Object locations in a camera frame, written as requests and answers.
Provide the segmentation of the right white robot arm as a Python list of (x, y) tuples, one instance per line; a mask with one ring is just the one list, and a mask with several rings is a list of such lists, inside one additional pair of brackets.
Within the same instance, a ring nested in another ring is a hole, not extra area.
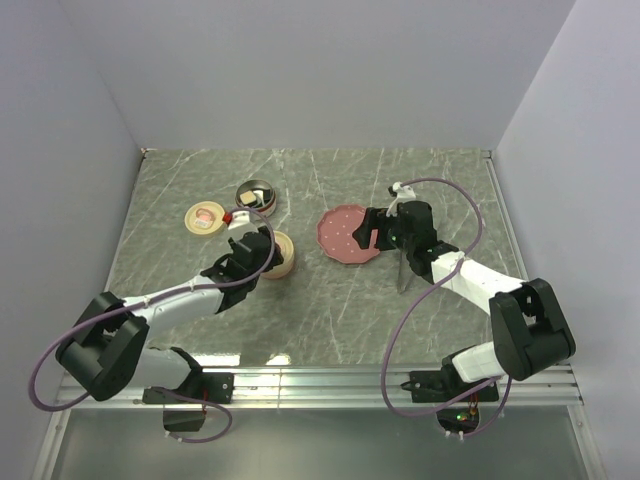
[(438, 238), (431, 206), (399, 203), (396, 212), (368, 208), (353, 238), (365, 249), (375, 240), (380, 251), (399, 250), (411, 271), (452, 291), (483, 310), (492, 339), (454, 353), (444, 361), (442, 391), (460, 400), (476, 381), (508, 375), (522, 381), (576, 352), (576, 343), (551, 285), (507, 276), (466, 257)]

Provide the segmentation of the tan sushi piece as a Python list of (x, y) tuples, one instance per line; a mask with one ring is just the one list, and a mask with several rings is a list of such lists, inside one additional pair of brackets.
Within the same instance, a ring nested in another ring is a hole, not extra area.
[(239, 195), (239, 201), (242, 205), (251, 207), (252, 205), (256, 205), (258, 202), (258, 197), (251, 190), (242, 192)]

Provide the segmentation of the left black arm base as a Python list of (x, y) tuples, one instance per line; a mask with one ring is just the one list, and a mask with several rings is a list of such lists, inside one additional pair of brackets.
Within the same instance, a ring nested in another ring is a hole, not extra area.
[[(231, 403), (234, 375), (229, 372), (191, 372), (176, 389), (152, 386), (144, 390), (142, 403), (163, 407), (162, 421), (165, 435), (186, 444), (204, 444), (222, 438), (233, 424), (227, 405)], [(219, 433), (196, 438), (213, 413), (219, 412), (226, 424)]]

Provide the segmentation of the metal tongs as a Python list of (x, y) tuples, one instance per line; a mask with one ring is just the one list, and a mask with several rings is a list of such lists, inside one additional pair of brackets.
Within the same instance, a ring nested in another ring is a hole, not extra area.
[(411, 286), (414, 278), (414, 273), (411, 270), (407, 253), (401, 249), (398, 251), (398, 275), (396, 280), (397, 293), (404, 294)]

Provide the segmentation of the cream lid with pink handle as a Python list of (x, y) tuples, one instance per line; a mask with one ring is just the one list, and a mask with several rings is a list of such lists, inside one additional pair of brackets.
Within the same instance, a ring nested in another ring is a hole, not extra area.
[(275, 231), (274, 234), (276, 243), (279, 247), (280, 254), (283, 259), (282, 263), (289, 258), (295, 259), (295, 248), (291, 238), (281, 231)]

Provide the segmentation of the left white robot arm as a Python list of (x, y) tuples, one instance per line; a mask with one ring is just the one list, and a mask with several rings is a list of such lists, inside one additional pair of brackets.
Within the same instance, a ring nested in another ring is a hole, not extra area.
[(129, 384), (166, 389), (180, 402), (203, 398), (203, 368), (195, 358), (180, 347), (152, 349), (149, 342), (183, 322), (233, 308), (256, 288), (262, 272), (282, 262), (266, 226), (229, 245), (211, 267), (173, 288), (146, 297), (98, 295), (57, 347), (57, 362), (97, 401)]

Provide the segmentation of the pink lunch box tier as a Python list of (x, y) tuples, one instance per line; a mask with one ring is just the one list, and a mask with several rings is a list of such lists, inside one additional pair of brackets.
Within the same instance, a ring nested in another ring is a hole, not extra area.
[(294, 259), (289, 258), (285, 260), (282, 264), (274, 266), (269, 271), (265, 271), (261, 274), (262, 278), (265, 279), (280, 279), (287, 276), (294, 266)]

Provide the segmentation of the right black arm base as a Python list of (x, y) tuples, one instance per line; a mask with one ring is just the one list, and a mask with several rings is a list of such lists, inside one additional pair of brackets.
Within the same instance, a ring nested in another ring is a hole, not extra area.
[(481, 383), (482, 380), (465, 383), (452, 366), (443, 366), (439, 370), (410, 371), (408, 380), (400, 388), (410, 393), (414, 404), (441, 404), (475, 389), (461, 400), (462, 407), (449, 407), (436, 413), (436, 419), (446, 433), (469, 434), (480, 425), (480, 404), (499, 400), (495, 383), (479, 389)]

